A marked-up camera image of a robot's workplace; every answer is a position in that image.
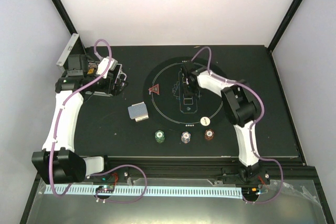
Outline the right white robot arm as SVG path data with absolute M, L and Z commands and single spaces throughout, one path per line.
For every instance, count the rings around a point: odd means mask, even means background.
M 205 89 L 221 97 L 225 116 L 234 126 L 237 136 L 239 179 L 245 184 L 252 183 L 258 177 L 261 160 L 255 124 L 263 116 L 264 106 L 245 80 L 227 79 L 207 68 L 197 68 L 192 61 L 183 63 L 181 70 L 185 83 L 180 86 L 185 95 L 199 98 L 201 90 Z

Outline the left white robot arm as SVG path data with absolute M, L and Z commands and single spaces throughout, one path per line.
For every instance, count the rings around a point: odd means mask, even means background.
M 113 169 L 102 156 L 83 158 L 75 153 L 76 124 L 86 94 L 116 96 L 127 86 L 127 76 L 113 58 L 93 62 L 92 68 L 86 55 L 69 55 L 67 61 L 55 86 L 56 107 L 49 134 L 31 161 L 46 184 L 80 183 L 92 174 L 106 182 Z

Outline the blue white poker chip stack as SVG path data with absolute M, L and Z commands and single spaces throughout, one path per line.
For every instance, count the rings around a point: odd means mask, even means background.
M 189 143 L 191 140 L 190 132 L 183 132 L 181 135 L 181 141 L 185 144 Z

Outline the green poker chip stack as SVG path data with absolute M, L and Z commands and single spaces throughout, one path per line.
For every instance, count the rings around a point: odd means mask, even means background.
M 156 131 L 155 133 L 155 140 L 158 142 L 158 143 L 163 143 L 165 141 L 165 134 L 163 131 L 159 130 L 159 131 Z

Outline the orange black poker chip stack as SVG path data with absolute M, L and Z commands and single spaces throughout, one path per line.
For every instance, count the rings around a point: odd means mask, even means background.
M 204 133 L 204 139 L 206 141 L 211 141 L 214 138 L 214 131 L 211 129 L 208 129 Z

